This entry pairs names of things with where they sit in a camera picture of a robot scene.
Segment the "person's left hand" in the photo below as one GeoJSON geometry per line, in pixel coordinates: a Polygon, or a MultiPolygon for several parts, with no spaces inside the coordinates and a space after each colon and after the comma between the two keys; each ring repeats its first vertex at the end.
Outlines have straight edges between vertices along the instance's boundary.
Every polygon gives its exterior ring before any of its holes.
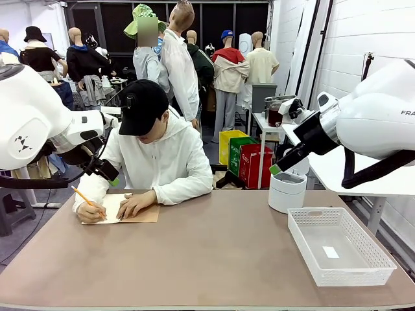
{"type": "Polygon", "coordinates": [[[117,213],[118,219],[135,217],[138,212],[157,202],[155,190],[149,190],[143,194],[125,194],[124,200],[120,202],[117,213]]]}

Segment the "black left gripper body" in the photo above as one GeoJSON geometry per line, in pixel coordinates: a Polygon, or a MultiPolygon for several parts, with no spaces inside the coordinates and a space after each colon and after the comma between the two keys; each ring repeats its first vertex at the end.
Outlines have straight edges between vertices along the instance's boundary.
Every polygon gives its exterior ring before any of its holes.
{"type": "Polygon", "coordinates": [[[68,165],[88,165],[92,158],[97,157],[102,146],[103,142],[99,137],[93,138],[63,153],[63,161],[68,165]]]}

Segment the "person's right hand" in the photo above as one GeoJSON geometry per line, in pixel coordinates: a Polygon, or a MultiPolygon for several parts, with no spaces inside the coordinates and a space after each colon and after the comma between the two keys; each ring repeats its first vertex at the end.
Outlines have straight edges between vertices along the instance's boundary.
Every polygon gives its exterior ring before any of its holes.
{"type": "Polygon", "coordinates": [[[81,203],[76,214],[79,220],[86,224],[94,224],[106,219],[106,209],[96,202],[81,203]]]}

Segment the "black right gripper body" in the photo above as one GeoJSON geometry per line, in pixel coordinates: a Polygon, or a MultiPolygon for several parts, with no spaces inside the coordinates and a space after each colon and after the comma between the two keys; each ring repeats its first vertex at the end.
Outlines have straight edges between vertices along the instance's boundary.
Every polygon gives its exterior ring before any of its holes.
{"type": "Polygon", "coordinates": [[[338,143],[326,133],[320,119],[321,113],[314,112],[294,129],[300,140],[296,147],[299,147],[302,156],[308,156],[310,153],[323,156],[338,146],[338,143]]]}

